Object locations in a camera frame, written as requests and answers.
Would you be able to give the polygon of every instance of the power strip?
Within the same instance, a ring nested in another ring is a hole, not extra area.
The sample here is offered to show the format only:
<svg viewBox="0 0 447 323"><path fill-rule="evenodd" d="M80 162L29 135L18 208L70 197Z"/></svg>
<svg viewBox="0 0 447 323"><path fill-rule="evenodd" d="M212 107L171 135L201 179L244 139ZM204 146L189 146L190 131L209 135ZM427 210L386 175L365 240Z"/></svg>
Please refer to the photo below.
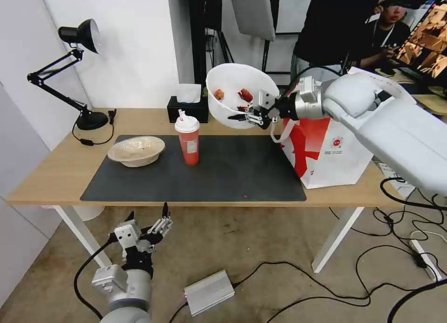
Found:
<svg viewBox="0 0 447 323"><path fill-rule="evenodd" d="M185 288L185 296L192 316L214 307L233 295L234 289L225 270Z"/></svg>
<svg viewBox="0 0 447 323"><path fill-rule="evenodd" d="M442 280L441 273L438 271L436 265L428 257L428 255L426 254L422 246L419 244L419 242L416 239L411 239L409 241L409 244L416 252L420 254L420 256L422 257L422 259L424 259L427 266L431 267L431 268L430 267L425 268L425 271L427 272L430 279L432 279L433 281Z"/></svg>

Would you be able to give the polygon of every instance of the table leg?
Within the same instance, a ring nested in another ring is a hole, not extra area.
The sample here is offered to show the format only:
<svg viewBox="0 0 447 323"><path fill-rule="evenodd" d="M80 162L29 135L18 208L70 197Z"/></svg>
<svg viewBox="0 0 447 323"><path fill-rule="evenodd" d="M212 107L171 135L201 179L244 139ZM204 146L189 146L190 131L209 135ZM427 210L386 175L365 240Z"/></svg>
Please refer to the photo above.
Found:
<svg viewBox="0 0 447 323"><path fill-rule="evenodd" d="M364 207L358 207L355 209L346 209L343 215L340 217L335 229L332 230L332 233L326 239L323 247L318 252L312 263L312 269L315 273L319 273L323 266L327 263L329 258L332 256L332 253L335 252L335 249L341 243L342 239L345 237L351 226L356 221L357 217L360 216L360 213L363 211Z"/></svg>
<svg viewBox="0 0 447 323"><path fill-rule="evenodd" d="M94 254L100 248L100 245L93 237L90 230L79 217L78 213L72 206L53 206L57 213L62 217L64 222L68 225L74 235L84 245L90 254ZM101 268L110 266L112 262L104 252L101 252L95 257L96 262Z"/></svg>

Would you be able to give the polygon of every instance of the red drink cup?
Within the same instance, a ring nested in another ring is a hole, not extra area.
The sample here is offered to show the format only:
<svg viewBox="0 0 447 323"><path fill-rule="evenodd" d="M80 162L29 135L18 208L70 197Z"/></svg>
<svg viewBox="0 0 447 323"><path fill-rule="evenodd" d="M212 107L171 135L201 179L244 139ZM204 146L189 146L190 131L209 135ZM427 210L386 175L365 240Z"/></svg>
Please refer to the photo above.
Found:
<svg viewBox="0 0 447 323"><path fill-rule="evenodd" d="M176 131L182 147L183 157L187 165L196 165L199 162L199 128L197 118L185 115L178 110L180 116L175 124Z"/></svg>

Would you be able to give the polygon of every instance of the monitor screen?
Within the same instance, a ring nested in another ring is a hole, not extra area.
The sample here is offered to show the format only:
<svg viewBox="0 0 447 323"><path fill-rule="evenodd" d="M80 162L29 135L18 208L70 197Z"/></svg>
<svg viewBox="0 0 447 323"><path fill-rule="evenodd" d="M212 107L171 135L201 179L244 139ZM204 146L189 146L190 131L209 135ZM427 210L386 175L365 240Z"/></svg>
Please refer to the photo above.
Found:
<svg viewBox="0 0 447 323"><path fill-rule="evenodd" d="M395 58L426 77L447 80L447 2L429 8Z"/></svg>

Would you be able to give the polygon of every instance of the white wall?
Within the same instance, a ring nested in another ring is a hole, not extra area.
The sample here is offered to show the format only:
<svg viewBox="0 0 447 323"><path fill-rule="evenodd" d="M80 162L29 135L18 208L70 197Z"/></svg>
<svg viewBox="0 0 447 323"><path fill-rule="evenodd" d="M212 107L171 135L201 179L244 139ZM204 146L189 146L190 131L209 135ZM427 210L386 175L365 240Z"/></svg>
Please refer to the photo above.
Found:
<svg viewBox="0 0 447 323"><path fill-rule="evenodd" d="M70 131L79 112L27 81L28 73L66 54L43 0L0 0L0 29L0 82L53 149ZM88 103L72 68L48 80L48 85Z"/></svg>
<svg viewBox="0 0 447 323"><path fill-rule="evenodd" d="M303 29L311 0L279 0L277 32L299 32Z"/></svg>
<svg viewBox="0 0 447 323"><path fill-rule="evenodd" d="M169 13L176 52L178 80L180 83L194 83L188 0L169 0Z"/></svg>
<svg viewBox="0 0 447 323"><path fill-rule="evenodd" d="M76 70L94 107L165 108L178 85L168 0L45 0L56 26L94 18L101 55Z"/></svg>
<svg viewBox="0 0 447 323"><path fill-rule="evenodd" d="M48 148L0 85L0 306L43 249L61 218L54 209L5 200Z"/></svg>
<svg viewBox="0 0 447 323"><path fill-rule="evenodd" d="M48 239L0 198L0 307Z"/></svg>

